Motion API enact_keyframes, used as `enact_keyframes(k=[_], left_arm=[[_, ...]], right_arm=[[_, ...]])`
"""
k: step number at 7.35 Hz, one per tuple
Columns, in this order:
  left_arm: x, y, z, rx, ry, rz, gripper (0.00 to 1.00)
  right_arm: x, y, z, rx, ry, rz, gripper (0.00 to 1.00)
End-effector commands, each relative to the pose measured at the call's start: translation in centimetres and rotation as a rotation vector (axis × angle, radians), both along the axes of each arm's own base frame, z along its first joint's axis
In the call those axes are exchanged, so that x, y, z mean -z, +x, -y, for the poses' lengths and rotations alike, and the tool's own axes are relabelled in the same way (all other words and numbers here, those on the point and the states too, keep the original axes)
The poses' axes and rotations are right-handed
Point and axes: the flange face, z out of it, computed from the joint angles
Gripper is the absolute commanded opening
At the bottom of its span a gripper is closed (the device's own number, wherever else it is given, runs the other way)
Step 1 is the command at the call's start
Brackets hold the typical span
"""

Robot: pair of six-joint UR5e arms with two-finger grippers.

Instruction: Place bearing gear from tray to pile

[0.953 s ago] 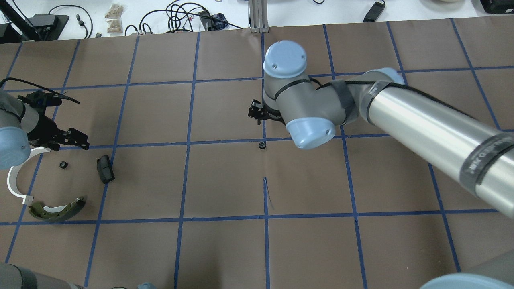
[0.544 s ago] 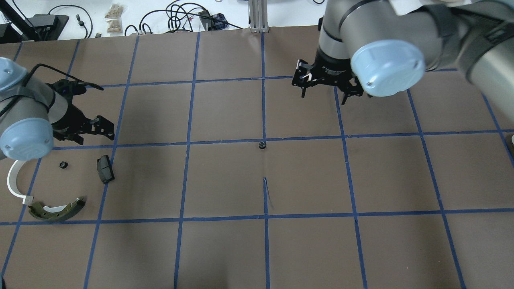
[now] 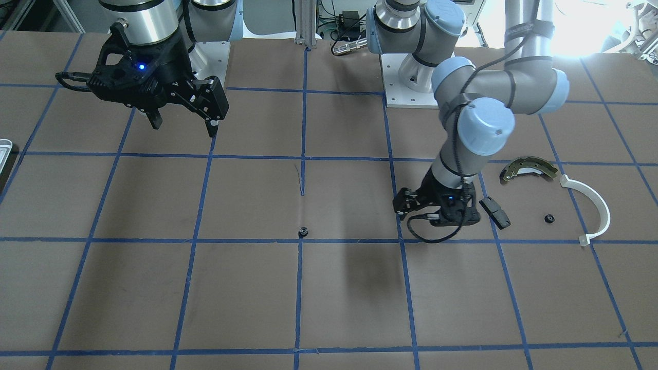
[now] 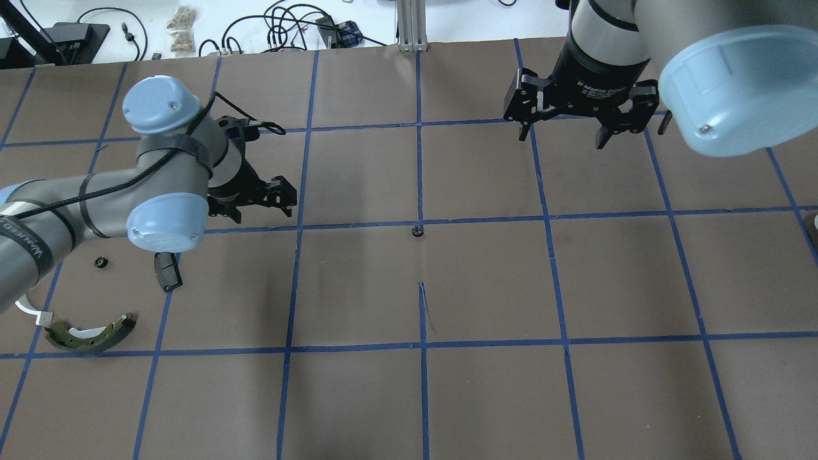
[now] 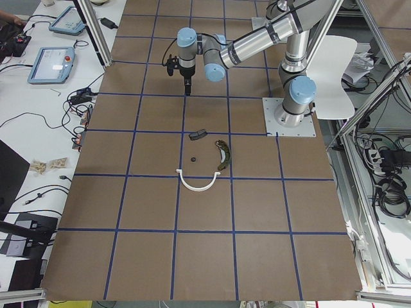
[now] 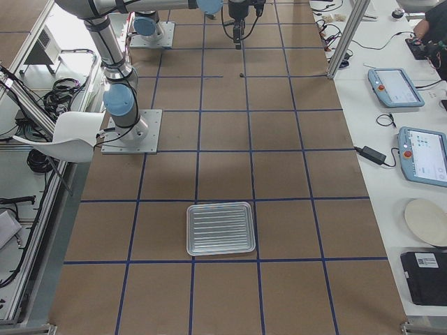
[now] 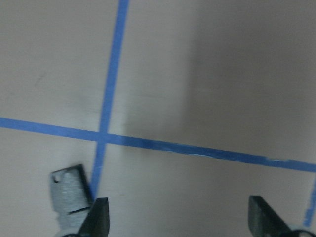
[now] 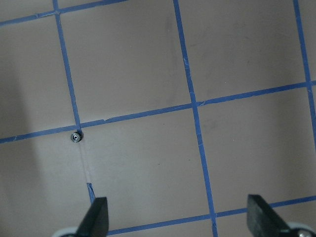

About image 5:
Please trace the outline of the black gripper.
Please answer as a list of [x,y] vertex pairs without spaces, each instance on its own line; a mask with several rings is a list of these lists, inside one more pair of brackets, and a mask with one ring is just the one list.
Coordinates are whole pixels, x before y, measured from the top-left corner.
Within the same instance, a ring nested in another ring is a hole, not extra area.
[[191,78],[195,75],[195,66],[179,67],[180,75],[184,77],[184,94],[191,95]]

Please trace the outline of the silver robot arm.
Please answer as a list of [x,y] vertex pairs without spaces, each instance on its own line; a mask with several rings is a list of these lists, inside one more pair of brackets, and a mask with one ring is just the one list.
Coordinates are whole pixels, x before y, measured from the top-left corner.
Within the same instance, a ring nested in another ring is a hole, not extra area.
[[330,0],[270,1],[262,26],[229,43],[223,36],[182,28],[176,38],[178,55],[164,57],[163,65],[169,75],[179,71],[185,93],[190,95],[197,55],[203,56],[206,78],[218,82],[231,67],[285,41],[286,52],[279,66],[285,97],[274,116],[281,126],[294,128],[304,119],[317,91],[315,82],[306,75],[307,67],[341,4]]

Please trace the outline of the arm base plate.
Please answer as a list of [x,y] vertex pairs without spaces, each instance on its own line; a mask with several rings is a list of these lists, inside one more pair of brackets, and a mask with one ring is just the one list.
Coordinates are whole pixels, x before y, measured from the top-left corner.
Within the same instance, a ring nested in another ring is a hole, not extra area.
[[263,98],[266,135],[268,137],[316,137],[310,108],[291,115],[283,108],[283,98]]
[[265,17],[252,17],[251,24],[252,30],[256,31],[260,28],[265,28],[268,25],[269,21]]

